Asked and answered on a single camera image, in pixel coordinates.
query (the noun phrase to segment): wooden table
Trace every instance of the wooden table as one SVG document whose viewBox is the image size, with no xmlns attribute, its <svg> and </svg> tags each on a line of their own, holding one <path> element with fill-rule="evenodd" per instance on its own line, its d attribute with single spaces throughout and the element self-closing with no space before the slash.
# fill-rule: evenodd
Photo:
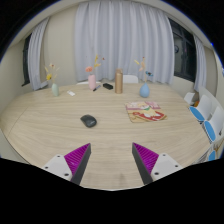
<svg viewBox="0 0 224 224">
<path fill-rule="evenodd" d="M 132 155 L 132 142 L 154 152 L 167 153 L 181 166 L 191 165 L 209 148 L 209 140 L 188 110 L 188 104 L 168 85 L 149 84 L 150 96 L 142 98 L 142 84 L 124 84 L 116 94 L 101 86 L 60 87 L 19 96 L 1 114 L 1 129 L 13 148 L 30 164 L 42 167 L 55 154 L 65 155 L 91 143 L 91 156 L 81 186 L 93 189 L 128 189 L 143 186 Z M 70 96 L 67 91 L 75 92 Z M 126 102 L 156 101 L 167 120 L 132 123 Z M 80 117 L 90 114 L 97 125 L 86 128 Z"/>
</svg>

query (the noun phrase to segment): blue chair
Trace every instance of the blue chair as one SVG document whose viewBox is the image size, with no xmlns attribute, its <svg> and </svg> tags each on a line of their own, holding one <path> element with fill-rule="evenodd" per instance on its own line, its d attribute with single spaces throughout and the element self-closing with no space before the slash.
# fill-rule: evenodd
<svg viewBox="0 0 224 224">
<path fill-rule="evenodd" d="M 206 95 L 201 97 L 201 100 L 197 107 L 189 107 L 191 113 L 196 117 L 196 119 L 202 123 L 207 120 L 210 116 L 212 109 L 212 101 Z"/>
<path fill-rule="evenodd" d="M 210 142 L 214 142 L 219 136 L 220 131 L 223 128 L 224 114 L 223 111 L 216 107 L 212 118 L 209 121 L 204 121 L 204 129 L 209 137 Z"/>
<path fill-rule="evenodd" d="M 213 160 L 215 160 L 215 157 L 216 157 L 215 154 L 216 154 L 216 153 L 215 153 L 215 150 L 213 150 L 213 151 L 210 153 L 210 155 L 208 156 L 208 161 L 213 161 Z"/>
</svg>

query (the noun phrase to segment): black computer mouse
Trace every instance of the black computer mouse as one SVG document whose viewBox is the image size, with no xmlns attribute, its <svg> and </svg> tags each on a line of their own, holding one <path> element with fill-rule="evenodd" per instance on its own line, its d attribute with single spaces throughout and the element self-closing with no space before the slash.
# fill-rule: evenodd
<svg viewBox="0 0 224 224">
<path fill-rule="evenodd" d="M 87 128 L 91 128 L 91 127 L 95 126 L 97 123 L 96 119 L 93 116 L 88 115 L 88 114 L 82 116 L 80 119 L 85 124 L 85 126 Z"/>
</svg>

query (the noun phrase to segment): chair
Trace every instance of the chair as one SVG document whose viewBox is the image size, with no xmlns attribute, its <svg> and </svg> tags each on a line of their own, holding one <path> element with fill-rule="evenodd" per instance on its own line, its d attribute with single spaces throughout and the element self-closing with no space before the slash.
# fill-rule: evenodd
<svg viewBox="0 0 224 224">
<path fill-rule="evenodd" d="M 209 137 L 210 142 L 214 142 L 223 128 L 224 116 L 223 111 L 216 107 L 216 110 L 209 121 L 204 122 L 204 129 Z"/>
<path fill-rule="evenodd" d="M 199 122 L 207 120 L 210 116 L 212 109 L 212 101 L 206 95 L 201 97 L 201 100 L 197 107 L 189 107 L 191 113 L 197 118 Z"/>
<path fill-rule="evenodd" d="M 87 81 L 87 82 L 78 82 L 78 83 L 76 83 L 76 85 L 82 85 L 82 84 L 89 84 L 89 82 Z"/>
<path fill-rule="evenodd" d="M 138 77 L 135 75 L 123 75 L 123 83 L 138 83 Z"/>
<path fill-rule="evenodd" d="M 210 155 L 208 156 L 208 161 L 213 161 L 216 159 L 216 152 L 213 150 Z"/>
<path fill-rule="evenodd" d="M 201 99 L 203 95 L 206 95 L 212 101 L 211 115 L 214 114 L 216 107 L 219 107 L 220 109 L 223 110 L 218 100 L 205 87 L 201 86 L 199 87 L 199 100 Z"/>
<path fill-rule="evenodd" d="M 192 101 L 194 95 L 195 93 L 187 93 L 184 97 L 184 100 L 191 106 L 194 104 L 194 102 Z"/>
</svg>

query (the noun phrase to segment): wooden bottle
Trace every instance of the wooden bottle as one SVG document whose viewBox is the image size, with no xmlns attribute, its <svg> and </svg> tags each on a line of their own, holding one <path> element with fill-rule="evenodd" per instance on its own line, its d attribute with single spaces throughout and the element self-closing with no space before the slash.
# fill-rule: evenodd
<svg viewBox="0 0 224 224">
<path fill-rule="evenodd" d="M 115 73 L 115 93 L 123 93 L 123 71 L 121 68 L 117 68 Z"/>
</svg>

